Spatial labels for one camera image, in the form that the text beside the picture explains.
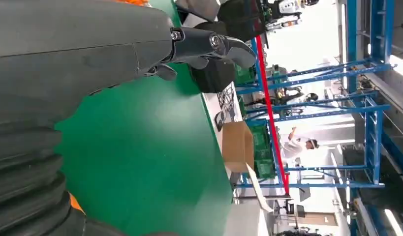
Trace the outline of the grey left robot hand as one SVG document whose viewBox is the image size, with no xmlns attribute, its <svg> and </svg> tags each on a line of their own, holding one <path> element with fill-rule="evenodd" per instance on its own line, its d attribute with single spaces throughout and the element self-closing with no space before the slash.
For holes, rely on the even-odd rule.
<svg viewBox="0 0 403 236">
<path fill-rule="evenodd" d="M 214 59 L 251 67 L 241 40 L 175 27 L 167 13 L 115 0 L 0 0 L 0 126 L 44 126 L 83 97 L 146 75 L 173 80 L 170 63 Z"/>
</svg>

